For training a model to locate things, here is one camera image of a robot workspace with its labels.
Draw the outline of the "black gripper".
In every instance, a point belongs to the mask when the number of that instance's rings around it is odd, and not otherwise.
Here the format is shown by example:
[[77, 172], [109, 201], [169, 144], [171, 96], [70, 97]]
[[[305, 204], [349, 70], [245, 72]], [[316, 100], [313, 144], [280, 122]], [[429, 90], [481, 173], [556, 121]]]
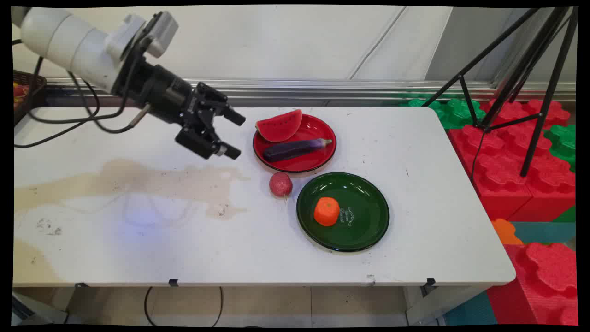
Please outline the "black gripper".
[[[168, 124], [183, 125], [181, 114], [192, 94], [192, 86], [160, 65], [151, 65], [139, 50], [127, 53], [118, 78], [112, 86], [116, 96], [133, 100], [137, 107], [149, 105], [149, 112]], [[203, 124], [212, 126], [216, 116], [223, 116], [241, 126], [245, 117], [234, 110], [228, 97], [208, 84], [199, 82], [194, 89], [196, 115]], [[208, 160], [213, 155], [236, 160], [242, 154], [238, 148], [221, 140], [215, 130], [185, 126], [175, 142]]]

